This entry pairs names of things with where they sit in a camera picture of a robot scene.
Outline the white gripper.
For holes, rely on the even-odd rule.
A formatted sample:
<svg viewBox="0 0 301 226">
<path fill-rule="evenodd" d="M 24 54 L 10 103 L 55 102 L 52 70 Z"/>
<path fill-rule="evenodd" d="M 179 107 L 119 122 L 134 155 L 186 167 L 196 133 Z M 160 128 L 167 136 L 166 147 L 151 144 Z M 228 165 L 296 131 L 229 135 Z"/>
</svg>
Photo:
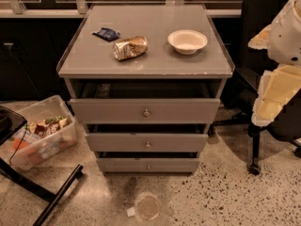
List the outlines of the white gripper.
<svg viewBox="0 0 301 226">
<path fill-rule="evenodd" d="M 273 122 L 282 108 L 301 89 L 301 67 L 279 64 L 261 76 L 251 121 L 263 127 Z"/>
</svg>

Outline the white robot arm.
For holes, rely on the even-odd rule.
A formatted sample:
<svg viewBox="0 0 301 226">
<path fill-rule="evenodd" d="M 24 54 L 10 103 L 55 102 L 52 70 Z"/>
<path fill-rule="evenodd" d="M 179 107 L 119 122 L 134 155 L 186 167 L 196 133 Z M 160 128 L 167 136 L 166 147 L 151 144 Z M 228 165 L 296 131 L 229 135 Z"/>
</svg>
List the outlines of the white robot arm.
<svg viewBox="0 0 301 226">
<path fill-rule="evenodd" d="M 301 89 L 301 0 L 289 0 L 248 47 L 266 49 L 268 57 L 277 63 L 276 69 L 261 76 L 253 105 L 251 121 L 263 127 L 273 122 Z"/>
</svg>

